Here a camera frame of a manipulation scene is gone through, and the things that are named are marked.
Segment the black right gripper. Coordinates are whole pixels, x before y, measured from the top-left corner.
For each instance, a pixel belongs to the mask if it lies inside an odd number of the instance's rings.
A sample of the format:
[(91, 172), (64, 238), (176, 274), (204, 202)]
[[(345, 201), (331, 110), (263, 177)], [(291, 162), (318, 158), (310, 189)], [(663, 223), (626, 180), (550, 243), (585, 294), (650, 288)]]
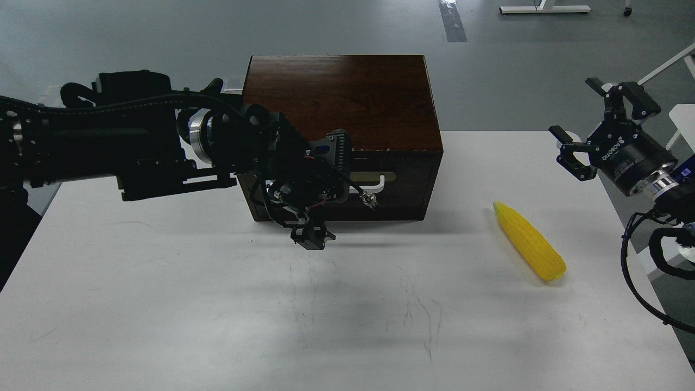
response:
[[(588, 143), (574, 141), (558, 125), (550, 126), (549, 133), (559, 142), (557, 163), (580, 181), (593, 180), (598, 169), (628, 197), (640, 192), (640, 182), (653, 173), (659, 170), (670, 173), (678, 160), (636, 125), (662, 112), (662, 107), (645, 88), (634, 81), (615, 85), (596, 77), (586, 78), (584, 82), (603, 97), (606, 123), (601, 122), (588, 137)], [(575, 153), (589, 155), (591, 165), (581, 163)]]

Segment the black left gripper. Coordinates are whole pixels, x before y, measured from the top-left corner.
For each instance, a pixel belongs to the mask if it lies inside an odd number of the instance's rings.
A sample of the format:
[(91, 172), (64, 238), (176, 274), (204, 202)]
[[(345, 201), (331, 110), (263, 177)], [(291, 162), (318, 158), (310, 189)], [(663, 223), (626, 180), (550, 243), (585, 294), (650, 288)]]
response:
[[(290, 239), (306, 250), (324, 250), (327, 241), (337, 237), (328, 230), (324, 206), (344, 203), (355, 189), (364, 205), (377, 210), (375, 193), (351, 178), (352, 142), (347, 131), (336, 129), (325, 138), (309, 143), (285, 118), (258, 104), (242, 105), (234, 115), (209, 111), (201, 125), (201, 149), (214, 166), (236, 175), (253, 173), (264, 180), (287, 179), (301, 174), (306, 151), (319, 165), (318, 177), (323, 194), (315, 203), (295, 206), (271, 198), (267, 182), (262, 185), (262, 205), (269, 218), (290, 229)], [(276, 209), (290, 211), (296, 223), (278, 216)]]

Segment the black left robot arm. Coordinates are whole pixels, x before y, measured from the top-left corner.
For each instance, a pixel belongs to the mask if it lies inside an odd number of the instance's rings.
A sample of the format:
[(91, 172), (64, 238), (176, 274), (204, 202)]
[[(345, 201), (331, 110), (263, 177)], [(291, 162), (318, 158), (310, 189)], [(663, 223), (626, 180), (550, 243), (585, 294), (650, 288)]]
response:
[(245, 104), (213, 79), (201, 91), (172, 89), (149, 70), (101, 73), (91, 86), (60, 88), (62, 107), (2, 97), (2, 284), (41, 216), (27, 187), (114, 176), (125, 202), (229, 188), (251, 174), (250, 202), (307, 250), (322, 250), (324, 206), (355, 189), (351, 141), (342, 129), (306, 140), (282, 113)]

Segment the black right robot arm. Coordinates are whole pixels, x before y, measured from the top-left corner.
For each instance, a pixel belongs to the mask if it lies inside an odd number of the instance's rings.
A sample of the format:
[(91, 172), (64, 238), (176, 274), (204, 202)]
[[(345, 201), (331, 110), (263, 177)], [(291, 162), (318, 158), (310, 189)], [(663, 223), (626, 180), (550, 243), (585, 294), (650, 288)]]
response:
[(592, 180), (602, 172), (625, 196), (644, 193), (653, 201), (651, 210), (634, 213), (625, 227), (620, 250), (623, 277), (650, 314), (667, 326), (693, 333), (693, 326), (657, 310), (636, 291), (627, 265), (628, 242), (636, 228), (649, 219), (660, 223), (648, 241), (658, 270), (693, 280), (693, 271), (668, 264), (662, 249), (664, 238), (673, 238), (681, 247), (693, 247), (693, 181), (673, 178), (677, 159), (643, 131), (642, 122), (662, 109), (640, 84), (604, 83), (596, 77), (585, 82), (603, 98), (603, 120), (583, 143), (574, 141), (560, 126), (551, 126), (549, 131), (558, 140), (556, 161), (580, 181)]

